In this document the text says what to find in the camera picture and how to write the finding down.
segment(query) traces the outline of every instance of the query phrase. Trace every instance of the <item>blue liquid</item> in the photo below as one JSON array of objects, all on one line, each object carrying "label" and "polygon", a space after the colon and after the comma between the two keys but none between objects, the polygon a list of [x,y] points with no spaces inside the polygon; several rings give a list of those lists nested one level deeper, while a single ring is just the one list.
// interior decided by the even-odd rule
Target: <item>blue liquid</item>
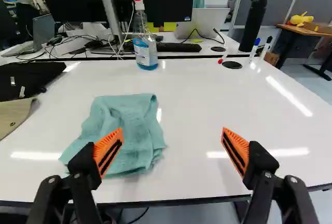
[{"label": "blue liquid", "polygon": [[155,65],[151,65],[151,66],[145,66],[145,65],[142,65],[141,63],[137,63],[137,65],[141,68],[141,69],[144,69],[144,70],[154,70],[158,67],[158,63],[156,63]]}]

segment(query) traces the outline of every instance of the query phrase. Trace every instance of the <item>gray partition panel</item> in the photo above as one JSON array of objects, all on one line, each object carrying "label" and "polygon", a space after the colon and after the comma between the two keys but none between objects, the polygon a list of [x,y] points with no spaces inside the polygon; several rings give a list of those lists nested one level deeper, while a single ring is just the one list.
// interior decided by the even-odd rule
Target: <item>gray partition panel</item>
[{"label": "gray partition panel", "polygon": [[305,11],[308,12],[308,16],[315,17],[315,22],[330,23],[332,18],[332,0],[296,0],[289,18],[293,15],[300,15]]},{"label": "gray partition panel", "polygon": [[[293,0],[268,0],[262,25],[283,23]],[[245,25],[251,6],[250,0],[241,0],[235,25]]]}]

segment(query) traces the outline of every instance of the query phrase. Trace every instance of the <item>person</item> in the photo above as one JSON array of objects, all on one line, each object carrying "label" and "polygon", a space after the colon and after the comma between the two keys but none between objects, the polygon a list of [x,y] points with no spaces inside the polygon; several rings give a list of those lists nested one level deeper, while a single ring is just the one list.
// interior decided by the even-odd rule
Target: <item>person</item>
[{"label": "person", "polygon": [[205,0],[193,0],[193,8],[205,8]]}]

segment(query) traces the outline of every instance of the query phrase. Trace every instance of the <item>white tabletop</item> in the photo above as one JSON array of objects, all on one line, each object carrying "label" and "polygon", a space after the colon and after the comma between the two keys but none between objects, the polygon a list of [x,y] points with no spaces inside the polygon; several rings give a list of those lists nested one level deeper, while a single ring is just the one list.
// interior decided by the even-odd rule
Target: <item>white tabletop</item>
[{"label": "white tabletop", "polygon": [[104,179],[93,192],[98,203],[248,194],[220,143],[222,127],[260,142],[279,161],[277,175],[332,183],[332,107],[317,95],[264,61],[239,70],[217,59],[159,63],[145,71],[134,60],[68,62],[39,107],[0,142],[0,200],[32,202],[44,178],[65,176],[57,158],[80,135],[96,96],[135,93],[156,94],[168,147],[150,173]]},{"label": "white tabletop", "polygon": [[[161,32],[161,33],[154,33],[156,35],[162,35],[164,36],[164,39],[162,42],[164,43],[179,43],[181,41],[183,41],[182,39],[176,39],[173,32]],[[173,57],[173,56],[211,56],[211,55],[219,55],[219,56],[223,56],[225,54],[246,54],[244,52],[238,51],[239,48],[239,43],[235,40],[233,40],[232,38],[230,38],[229,36],[227,36],[226,34],[220,32],[220,35],[224,38],[225,40],[225,44],[221,45],[216,41],[213,40],[209,40],[209,39],[204,39],[203,42],[201,43],[197,43],[202,47],[202,50],[200,52],[159,52],[158,56],[159,57]],[[222,42],[222,39],[217,36],[215,38],[218,41]],[[193,44],[193,42],[191,40],[186,41],[186,43],[189,44]],[[215,47],[215,46],[220,46],[220,47],[224,47],[226,48],[226,52],[216,52],[211,50],[211,47]],[[1,57],[1,54],[10,50],[11,48],[4,50],[2,52],[0,52],[0,65],[5,64],[5,63],[9,63],[9,62],[21,62],[22,60],[16,59],[16,57]],[[32,53],[32,54],[26,54],[26,55],[21,55],[19,56],[20,59],[31,59],[34,58],[40,54],[42,54],[44,52],[43,50],[40,50],[36,53]],[[56,55],[56,53],[53,51],[52,54],[54,54],[56,57],[58,58],[71,58],[73,55],[72,54],[64,54],[64,55]],[[90,50],[87,51],[87,57],[86,54],[83,52],[81,54],[77,54],[76,56],[74,56],[76,59],[80,58],[82,60],[89,60],[89,59],[96,59],[96,58],[109,58],[111,56],[111,54],[95,54],[95,53],[91,53]],[[125,57],[134,57],[134,54],[125,54]],[[48,53],[42,55],[41,57],[37,58],[37,59],[49,59],[49,58],[55,59],[55,57],[50,56]]]}]

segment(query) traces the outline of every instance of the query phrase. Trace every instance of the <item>sticky note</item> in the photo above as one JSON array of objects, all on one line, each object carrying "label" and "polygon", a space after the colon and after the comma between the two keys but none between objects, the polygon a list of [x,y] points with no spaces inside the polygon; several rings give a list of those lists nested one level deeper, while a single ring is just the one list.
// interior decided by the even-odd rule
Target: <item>sticky note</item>
[{"label": "sticky note", "polygon": [[164,23],[164,31],[176,31],[176,23]]},{"label": "sticky note", "polygon": [[147,23],[147,27],[151,32],[159,32],[159,28],[155,28],[154,23]]},{"label": "sticky note", "polygon": [[201,43],[204,40],[203,39],[190,39],[190,41],[192,41],[193,43]]}]

